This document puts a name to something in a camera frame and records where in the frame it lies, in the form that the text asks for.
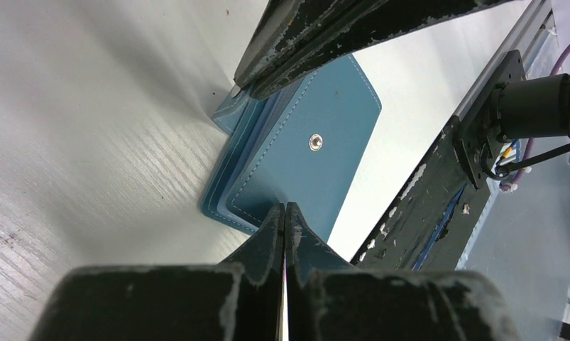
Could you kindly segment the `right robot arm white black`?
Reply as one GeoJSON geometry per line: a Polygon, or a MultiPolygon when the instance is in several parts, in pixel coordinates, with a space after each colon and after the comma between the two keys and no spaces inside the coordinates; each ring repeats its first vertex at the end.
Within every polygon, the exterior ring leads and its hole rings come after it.
{"type": "MultiPolygon", "coordinates": [[[[269,1],[234,74],[235,83],[266,98],[350,53],[497,6],[496,1],[269,1]]],[[[570,74],[503,85],[479,136],[497,129],[500,141],[568,136],[570,74]]],[[[490,178],[570,151],[570,144],[498,166],[490,178]]]]}

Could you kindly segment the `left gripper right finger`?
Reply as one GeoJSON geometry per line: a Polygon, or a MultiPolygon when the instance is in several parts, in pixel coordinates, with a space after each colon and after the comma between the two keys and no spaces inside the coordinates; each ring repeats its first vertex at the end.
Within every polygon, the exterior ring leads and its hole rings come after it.
{"type": "Polygon", "coordinates": [[[474,271],[360,269],[285,209],[291,340],[519,340],[505,300],[474,271]]]}

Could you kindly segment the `blue leather card holder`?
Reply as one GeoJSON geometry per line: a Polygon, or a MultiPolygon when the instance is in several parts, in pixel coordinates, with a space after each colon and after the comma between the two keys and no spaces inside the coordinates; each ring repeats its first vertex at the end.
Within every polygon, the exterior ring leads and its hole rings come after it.
{"type": "Polygon", "coordinates": [[[253,234],[272,206],[296,202],[312,231],[328,240],[381,110],[352,55],[266,99],[233,91],[212,116],[229,138],[201,212],[253,234]]]}

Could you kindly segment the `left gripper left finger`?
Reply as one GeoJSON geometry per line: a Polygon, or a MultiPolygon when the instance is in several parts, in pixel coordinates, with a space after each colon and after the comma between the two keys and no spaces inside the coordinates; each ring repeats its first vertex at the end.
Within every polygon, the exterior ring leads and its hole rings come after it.
{"type": "Polygon", "coordinates": [[[280,340],[284,207],[218,264],[86,266],[52,292],[32,340],[280,340]]]}

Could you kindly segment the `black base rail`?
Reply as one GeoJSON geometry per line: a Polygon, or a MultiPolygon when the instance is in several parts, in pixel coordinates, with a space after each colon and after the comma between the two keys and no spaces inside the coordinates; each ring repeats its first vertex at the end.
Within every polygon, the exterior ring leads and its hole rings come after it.
{"type": "Polygon", "coordinates": [[[490,197],[476,188],[455,154],[459,119],[444,125],[406,184],[351,259],[359,268],[414,271],[458,266],[490,197]]]}

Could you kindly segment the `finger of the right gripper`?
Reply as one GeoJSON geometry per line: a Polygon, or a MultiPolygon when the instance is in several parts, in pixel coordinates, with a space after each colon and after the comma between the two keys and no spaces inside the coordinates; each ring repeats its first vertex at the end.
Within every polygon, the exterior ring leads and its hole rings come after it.
{"type": "MultiPolygon", "coordinates": [[[[349,53],[501,4],[499,0],[339,1],[359,2],[354,8],[358,15],[348,15],[344,21],[346,27],[336,40],[336,46],[347,49],[349,53]]],[[[250,87],[250,91],[252,98],[265,99],[279,90],[250,87]]]]}
{"type": "Polygon", "coordinates": [[[280,90],[349,53],[337,38],[358,1],[269,1],[234,74],[241,89],[280,90]]]}

